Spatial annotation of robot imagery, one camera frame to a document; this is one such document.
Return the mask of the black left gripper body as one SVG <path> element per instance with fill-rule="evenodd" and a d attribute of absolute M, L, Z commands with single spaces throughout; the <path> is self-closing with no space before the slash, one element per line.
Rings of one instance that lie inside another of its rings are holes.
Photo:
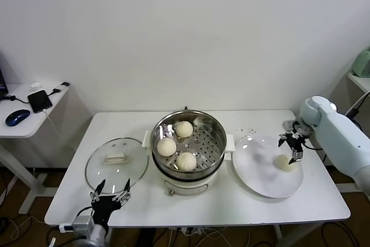
<path fill-rule="evenodd" d="M 121 203 L 113 197 L 100 197 L 98 201 L 92 201 L 91 206 L 94 211 L 94 223 L 107 224 L 111 214 L 121 208 Z"/>

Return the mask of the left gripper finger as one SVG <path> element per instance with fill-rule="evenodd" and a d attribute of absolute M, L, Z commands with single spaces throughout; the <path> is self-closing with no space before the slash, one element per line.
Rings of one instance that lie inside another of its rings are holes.
<path fill-rule="evenodd" d="M 119 202 L 120 204 L 126 204 L 127 201 L 130 199 L 131 197 L 131 193 L 130 193 L 130 183 L 131 183 L 131 180 L 128 179 L 125 186 L 124 186 L 124 190 L 119 193 L 118 195 L 116 195 L 114 198 L 113 198 L 113 201 L 116 201 L 116 202 Z"/>
<path fill-rule="evenodd" d="M 99 201 L 99 196 L 105 186 L 106 180 L 104 179 L 96 188 L 93 192 L 90 193 L 91 197 L 91 202 L 96 202 Z"/>

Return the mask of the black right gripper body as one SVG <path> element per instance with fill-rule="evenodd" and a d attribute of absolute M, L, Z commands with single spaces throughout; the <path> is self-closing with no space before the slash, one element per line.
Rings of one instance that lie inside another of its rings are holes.
<path fill-rule="evenodd" d="M 299 134 L 285 133 L 285 137 L 291 150 L 303 150 L 304 138 Z"/>

